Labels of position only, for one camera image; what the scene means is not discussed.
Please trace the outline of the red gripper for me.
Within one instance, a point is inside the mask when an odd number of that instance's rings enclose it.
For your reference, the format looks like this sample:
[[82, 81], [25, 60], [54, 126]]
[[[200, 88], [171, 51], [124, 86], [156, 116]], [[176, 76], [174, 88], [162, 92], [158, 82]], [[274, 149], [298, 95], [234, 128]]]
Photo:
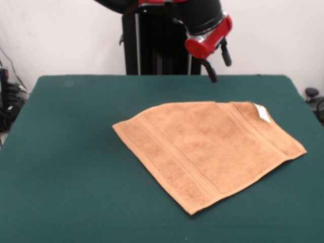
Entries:
[[220, 44], [222, 57], [227, 67], [232, 65], [229, 50], [227, 48], [226, 37], [232, 30], [232, 19], [228, 14], [223, 14], [219, 24], [204, 34], [190, 35], [185, 41], [187, 51], [196, 59], [202, 59], [201, 64], [205, 67], [212, 83], [218, 81], [216, 71], [206, 60], [214, 53], [218, 44]]

